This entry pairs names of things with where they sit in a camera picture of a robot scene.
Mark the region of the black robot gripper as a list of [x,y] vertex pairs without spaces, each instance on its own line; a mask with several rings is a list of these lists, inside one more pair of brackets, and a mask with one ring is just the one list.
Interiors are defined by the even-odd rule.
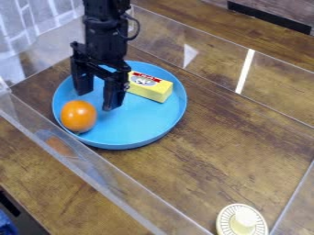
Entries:
[[85,95],[93,91],[93,75],[86,64],[106,65],[118,71],[104,80],[101,109],[110,111],[122,105],[128,89],[126,42],[140,33],[136,30],[132,36],[126,35],[128,21],[140,22],[126,13],[129,0],[82,0],[82,7],[84,43],[70,43],[72,83],[77,95]]

